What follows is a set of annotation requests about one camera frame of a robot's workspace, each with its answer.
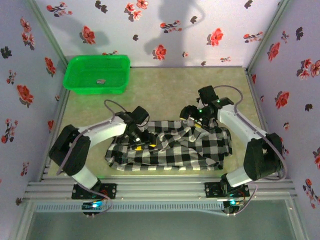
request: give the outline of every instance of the floral wallpaper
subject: floral wallpaper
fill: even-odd
[[[320,1],[291,1],[251,70],[267,126],[281,136],[310,239],[320,236],[319,9]]]
[[[24,0],[0,7],[0,239],[37,181],[54,128],[65,67]]]
[[[117,52],[128,55],[133,67],[246,67],[279,3],[33,1],[67,59]]]

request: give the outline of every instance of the black and white checkered shirt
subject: black and white checkered shirt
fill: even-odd
[[[210,130],[195,127],[193,121],[149,121],[142,128],[156,136],[156,146],[129,145],[129,137],[115,137],[105,160],[120,171],[140,170],[219,170],[224,157],[232,154],[227,128],[213,122]]]

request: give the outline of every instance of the fabric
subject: fabric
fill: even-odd
[[[227,128],[213,122],[210,130],[193,126],[192,121],[150,121],[147,129],[156,136],[156,146],[142,150],[129,145],[129,137],[116,137],[106,151],[105,160],[120,171],[140,170],[218,170],[224,157],[232,154]]]

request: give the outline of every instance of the green plastic basket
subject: green plastic basket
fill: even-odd
[[[63,86],[77,94],[122,94],[129,83],[130,60],[126,55],[82,55],[66,69]]]

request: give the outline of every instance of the small object in basket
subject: small object in basket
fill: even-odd
[[[106,80],[104,80],[104,79],[98,79],[96,81],[96,84],[105,84],[105,82],[106,82]]]

